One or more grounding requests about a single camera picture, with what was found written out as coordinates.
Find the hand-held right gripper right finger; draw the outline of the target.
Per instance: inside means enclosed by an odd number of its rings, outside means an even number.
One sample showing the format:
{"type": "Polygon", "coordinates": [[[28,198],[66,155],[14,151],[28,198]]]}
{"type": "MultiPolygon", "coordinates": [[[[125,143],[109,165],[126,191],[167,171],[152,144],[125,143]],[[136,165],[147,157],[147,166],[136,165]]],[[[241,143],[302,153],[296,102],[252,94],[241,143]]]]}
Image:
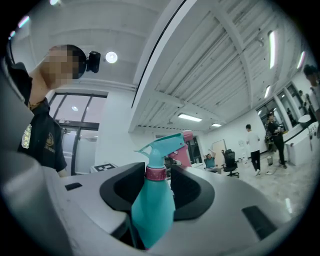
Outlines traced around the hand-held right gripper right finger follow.
{"type": "Polygon", "coordinates": [[[173,165],[171,185],[179,207],[152,256],[263,256],[292,226],[284,206],[238,178],[173,165]]]}

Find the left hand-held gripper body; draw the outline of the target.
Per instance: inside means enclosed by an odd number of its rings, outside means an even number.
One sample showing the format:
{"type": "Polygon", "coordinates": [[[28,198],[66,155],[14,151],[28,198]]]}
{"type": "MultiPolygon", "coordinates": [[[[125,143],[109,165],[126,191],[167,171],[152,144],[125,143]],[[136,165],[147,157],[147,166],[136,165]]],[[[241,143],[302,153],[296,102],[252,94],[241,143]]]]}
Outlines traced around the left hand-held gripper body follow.
{"type": "Polygon", "coordinates": [[[113,163],[104,163],[101,165],[95,165],[90,167],[90,173],[102,172],[117,168],[118,166],[113,163]]]}

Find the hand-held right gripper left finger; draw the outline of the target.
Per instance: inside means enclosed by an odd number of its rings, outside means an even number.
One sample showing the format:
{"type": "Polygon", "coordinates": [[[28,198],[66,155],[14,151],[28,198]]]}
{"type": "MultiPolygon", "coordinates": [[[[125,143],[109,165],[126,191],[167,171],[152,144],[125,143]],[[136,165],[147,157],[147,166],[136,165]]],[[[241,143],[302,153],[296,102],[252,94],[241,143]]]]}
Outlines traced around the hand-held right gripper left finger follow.
{"type": "Polygon", "coordinates": [[[53,207],[66,231],[70,256],[142,256],[142,250],[120,241],[130,227],[129,214],[112,209],[100,195],[101,185],[126,171],[144,168],[131,163],[84,175],[59,177],[44,167],[44,179],[53,207]]]}

